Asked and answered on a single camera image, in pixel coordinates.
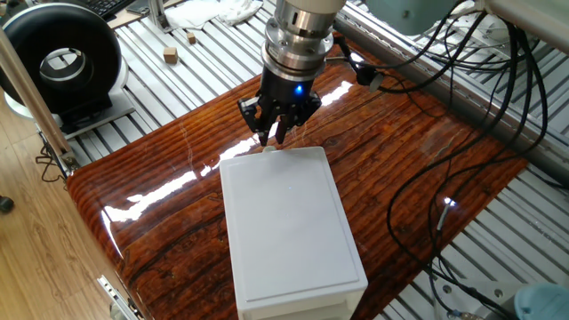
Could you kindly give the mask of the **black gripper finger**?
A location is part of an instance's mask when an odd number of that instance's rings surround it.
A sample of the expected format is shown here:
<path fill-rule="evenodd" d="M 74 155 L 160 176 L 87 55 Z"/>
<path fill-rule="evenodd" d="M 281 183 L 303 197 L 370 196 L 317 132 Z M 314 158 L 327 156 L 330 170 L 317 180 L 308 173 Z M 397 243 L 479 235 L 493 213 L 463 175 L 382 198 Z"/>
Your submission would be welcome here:
<path fill-rule="evenodd" d="M 304 102 L 288 106 L 285 113 L 279 115 L 275 134 L 277 143 L 283 144 L 285 135 L 294 126 L 304 125 L 321 106 L 322 101 L 316 92 L 311 92 Z"/>
<path fill-rule="evenodd" d="M 240 99 L 237 106 L 247 126 L 258 135 L 260 144 L 265 147 L 273 124 L 271 106 L 261 96 Z"/>

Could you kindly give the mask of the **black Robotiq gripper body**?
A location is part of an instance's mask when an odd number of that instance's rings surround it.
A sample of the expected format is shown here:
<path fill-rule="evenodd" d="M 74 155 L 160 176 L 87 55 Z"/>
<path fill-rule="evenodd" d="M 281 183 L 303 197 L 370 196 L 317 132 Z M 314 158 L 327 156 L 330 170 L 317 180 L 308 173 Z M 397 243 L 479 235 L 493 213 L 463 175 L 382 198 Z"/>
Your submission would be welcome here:
<path fill-rule="evenodd" d="M 309 96 L 314 80 L 291 81 L 263 68 L 258 91 L 261 115 L 269 116 L 277 107 L 302 104 Z"/>

